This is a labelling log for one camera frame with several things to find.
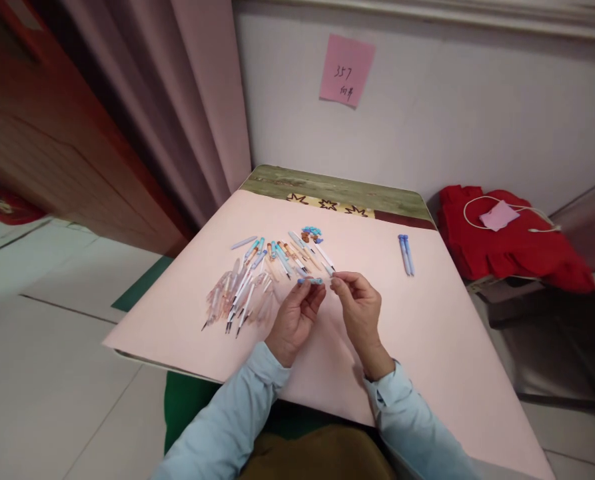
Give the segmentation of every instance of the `white wall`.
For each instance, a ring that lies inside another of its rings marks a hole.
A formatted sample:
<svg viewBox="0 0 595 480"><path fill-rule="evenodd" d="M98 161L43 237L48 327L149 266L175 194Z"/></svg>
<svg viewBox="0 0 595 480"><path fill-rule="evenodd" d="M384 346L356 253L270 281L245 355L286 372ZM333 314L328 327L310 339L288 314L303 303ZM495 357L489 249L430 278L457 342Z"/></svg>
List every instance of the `white wall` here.
<svg viewBox="0 0 595 480"><path fill-rule="evenodd" d="M236 1L251 148L415 190L507 189L548 213L595 184L595 44ZM356 110L318 99L329 33L377 46Z"/></svg>

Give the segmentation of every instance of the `hand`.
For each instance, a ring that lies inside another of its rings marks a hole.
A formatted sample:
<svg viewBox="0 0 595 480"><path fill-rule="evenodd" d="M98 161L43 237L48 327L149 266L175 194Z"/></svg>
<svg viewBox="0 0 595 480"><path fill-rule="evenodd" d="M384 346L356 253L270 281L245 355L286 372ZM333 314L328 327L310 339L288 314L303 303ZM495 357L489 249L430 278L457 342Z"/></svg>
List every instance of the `hand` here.
<svg viewBox="0 0 595 480"><path fill-rule="evenodd" d="M336 272L330 288L337 294L348 338L355 347L366 376L378 380L395 370L377 331L382 296L360 273Z"/></svg>
<svg viewBox="0 0 595 480"><path fill-rule="evenodd" d="M326 297L324 285L298 283L279 307L266 345L283 367L290 368L308 338L320 305Z"/></svg>
<svg viewBox="0 0 595 480"><path fill-rule="evenodd" d="M380 344L377 321L382 296L360 273L336 272L330 288L337 294L344 309L348 338L357 351Z"/></svg>

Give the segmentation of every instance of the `wall molding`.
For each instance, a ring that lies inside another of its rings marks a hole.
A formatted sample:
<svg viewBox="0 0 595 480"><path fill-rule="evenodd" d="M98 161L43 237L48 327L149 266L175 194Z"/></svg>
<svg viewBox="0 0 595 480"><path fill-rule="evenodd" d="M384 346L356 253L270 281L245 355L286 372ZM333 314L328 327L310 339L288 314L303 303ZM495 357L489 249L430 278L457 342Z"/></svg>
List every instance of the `wall molding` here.
<svg viewBox="0 0 595 480"><path fill-rule="evenodd" d="M595 0L262 0L595 41Z"/></svg>

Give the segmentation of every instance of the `star pattern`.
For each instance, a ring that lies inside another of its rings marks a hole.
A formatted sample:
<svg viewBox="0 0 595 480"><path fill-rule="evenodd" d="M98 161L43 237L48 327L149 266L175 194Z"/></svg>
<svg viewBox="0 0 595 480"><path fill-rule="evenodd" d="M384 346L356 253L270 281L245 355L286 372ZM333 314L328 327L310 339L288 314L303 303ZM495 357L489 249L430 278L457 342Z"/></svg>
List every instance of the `star pattern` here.
<svg viewBox="0 0 595 480"><path fill-rule="evenodd" d="M326 209L326 210L333 210L333 211L337 211L337 209L335 208L337 205L339 205L337 202L333 202L330 200L324 200L322 199L319 202L320 208Z"/></svg>
<svg viewBox="0 0 595 480"><path fill-rule="evenodd" d="M308 205L308 202L304 201L306 199L306 195L302 197L298 197L294 193L291 193L290 197L286 197L286 200L292 201L293 203L301 203L302 205Z"/></svg>
<svg viewBox="0 0 595 480"><path fill-rule="evenodd" d="M357 207L355 207L354 205L351 205L352 208L346 208L346 213L350 214L350 215L357 215L358 217L366 217L368 218L368 215L366 214L366 209L358 209Z"/></svg>

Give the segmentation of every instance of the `pink sticky note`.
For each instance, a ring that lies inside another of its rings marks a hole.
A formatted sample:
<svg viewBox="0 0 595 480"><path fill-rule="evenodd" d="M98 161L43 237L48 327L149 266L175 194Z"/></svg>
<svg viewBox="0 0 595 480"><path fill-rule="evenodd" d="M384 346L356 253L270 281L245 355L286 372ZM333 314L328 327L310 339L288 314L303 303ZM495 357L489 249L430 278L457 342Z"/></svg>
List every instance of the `pink sticky note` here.
<svg viewBox="0 0 595 480"><path fill-rule="evenodd" d="M479 219L489 229L499 231L517 217L519 217L519 213L515 212L505 201L501 200L488 213L480 215Z"/></svg>
<svg viewBox="0 0 595 480"><path fill-rule="evenodd" d="M374 45L331 34L319 97L356 107L374 56Z"/></svg>

